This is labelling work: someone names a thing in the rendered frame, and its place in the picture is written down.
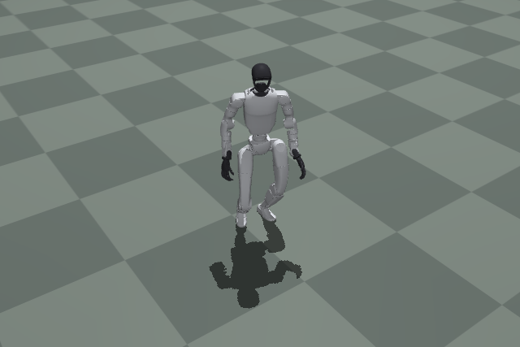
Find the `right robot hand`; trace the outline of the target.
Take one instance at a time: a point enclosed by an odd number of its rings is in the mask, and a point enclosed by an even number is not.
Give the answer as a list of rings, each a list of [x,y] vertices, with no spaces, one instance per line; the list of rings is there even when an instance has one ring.
[[[232,159],[232,152],[229,150],[227,152],[226,158],[222,157],[222,159],[223,159],[223,162],[222,162],[222,166],[221,166],[221,168],[222,168],[221,175],[225,180],[232,181],[233,179],[231,179],[231,177],[229,176],[229,171],[232,173],[232,175],[234,175],[232,169],[230,168],[230,162],[229,162],[229,160]]]

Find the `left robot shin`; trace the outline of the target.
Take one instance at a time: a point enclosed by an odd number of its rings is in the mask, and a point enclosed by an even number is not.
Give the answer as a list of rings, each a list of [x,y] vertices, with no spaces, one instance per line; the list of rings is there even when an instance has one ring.
[[[271,191],[268,189],[266,192],[265,199],[264,199],[263,203],[260,205],[260,208],[263,210],[263,209],[266,209],[266,208],[276,204],[284,196],[283,194],[280,196],[273,196],[271,194]]]

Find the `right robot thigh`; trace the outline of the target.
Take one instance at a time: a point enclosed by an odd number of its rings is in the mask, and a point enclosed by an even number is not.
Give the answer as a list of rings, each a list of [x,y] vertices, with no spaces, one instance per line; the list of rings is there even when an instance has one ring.
[[[252,198],[250,197],[251,182],[253,174],[254,157],[250,144],[243,147],[237,154],[238,158],[238,176],[240,186],[240,205],[241,210],[250,210],[252,208]]]

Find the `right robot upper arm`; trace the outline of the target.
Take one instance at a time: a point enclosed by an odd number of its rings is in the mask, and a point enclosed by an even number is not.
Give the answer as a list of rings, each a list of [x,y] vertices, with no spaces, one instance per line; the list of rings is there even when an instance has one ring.
[[[229,103],[227,105],[227,109],[225,110],[224,117],[222,119],[227,122],[227,130],[233,129],[235,126],[234,119],[232,119],[237,111],[238,108],[241,108],[244,105],[245,102],[245,93],[234,93],[229,100]]]

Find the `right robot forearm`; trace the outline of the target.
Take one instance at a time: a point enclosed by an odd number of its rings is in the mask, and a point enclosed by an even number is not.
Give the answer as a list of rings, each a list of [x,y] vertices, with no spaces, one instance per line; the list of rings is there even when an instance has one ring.
[[[227,130],[228,124],[225,120],[221,122],[220,135],[222,136],[222,156],[226,158],[227,152],[232,151],[232,132]]]

